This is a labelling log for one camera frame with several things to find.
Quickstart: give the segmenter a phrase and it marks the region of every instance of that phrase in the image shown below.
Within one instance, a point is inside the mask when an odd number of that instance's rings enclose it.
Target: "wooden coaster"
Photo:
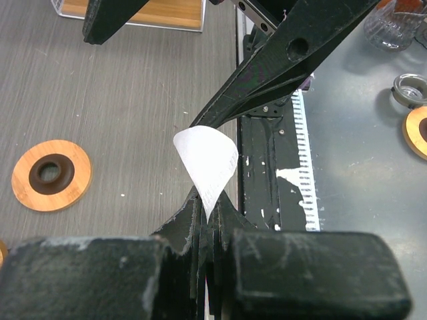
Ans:
[[[403,136],[409,147],[427,160],[427,107],[409,113],[403,121]]]
[[[55,166],[58,174],[44,181],[41,172]],[[36,211],[56,211],[75,203],[91,182],[89,157],[78,145],[65,140],[50,140],[28,150],[16,164],[12,189],[24,206]]]
[[[0,240],[0,268],[5,260],[7,256],[7,247],[5,245],[4,242],[2,242],[2,240]]]

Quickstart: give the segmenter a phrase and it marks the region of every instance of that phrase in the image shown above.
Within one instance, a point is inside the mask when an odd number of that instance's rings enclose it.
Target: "gray tabletop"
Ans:
[[[208,5],[203,33],[125,26],[92,46],[50,1],[2,1],[0,239],[148,235],[169,219],[193,185],[172,139],[236,68],[235,20],[231,2]],[[223,130],[235,137],[236,123]],[[16,200],[11,174],[50,139],[80,145],[93,179],[76,204],[40,214]]]
[[[403,73],[427,75],[427,50],[381,52],[359,26],[315,72],[305,104],[321,228],[383,237],[414,297],[411,319],[425,319],[427,162],[402,136],[408,110],[389,99]]]

